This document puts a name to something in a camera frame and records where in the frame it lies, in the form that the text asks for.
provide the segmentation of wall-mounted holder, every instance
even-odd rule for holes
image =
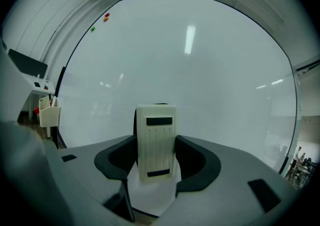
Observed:
[[[57,97],[53,98],[50,106],[49,96],[39,100],[39,117],[41,127],[59,126],[60,103]]]

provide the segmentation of red object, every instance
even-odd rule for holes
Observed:
[[[35,107],[33,111],[35,112],[36,115],[38,115],[39,114],[39,107]]]

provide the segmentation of black monitor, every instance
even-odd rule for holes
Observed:
[[[20,72],[31,76],[40,75],[40,78],[45,77],[48,67],[47,64],[16,52],[12,49],[9,50],[8,55]]]

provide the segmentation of curved white screen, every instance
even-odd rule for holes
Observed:
[[[212,0],[124,0],[66,68],[67,147],[133,132],[138,104],[177,106],[177,133],[247,151],[279,170],[296,120],[290,63],[259,25]]]

